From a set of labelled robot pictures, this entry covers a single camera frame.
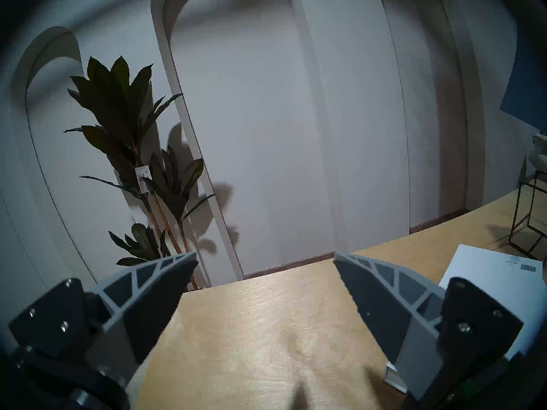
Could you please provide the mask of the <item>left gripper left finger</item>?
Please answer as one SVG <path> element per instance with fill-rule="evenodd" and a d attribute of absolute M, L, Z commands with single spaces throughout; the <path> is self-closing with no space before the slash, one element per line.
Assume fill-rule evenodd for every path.
<path fill-rule="evenodd" d="M 85 291 L 59 282 L 9 324 L 20 348 L 108 368 L 128 384 L 170 322 L 198 260 L 195 252 L 129 266 Z"/>

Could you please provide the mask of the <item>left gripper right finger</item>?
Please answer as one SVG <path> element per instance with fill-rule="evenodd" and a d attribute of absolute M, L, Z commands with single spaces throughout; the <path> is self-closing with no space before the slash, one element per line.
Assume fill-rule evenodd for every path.
<path fill-rule="evenodd" d="M 334 264 L 408 398 L 456 398 L 504 360 L 523 327 L 467 279 L 452 277 L 444 289 L 409 268 L 342 252 Z"/>

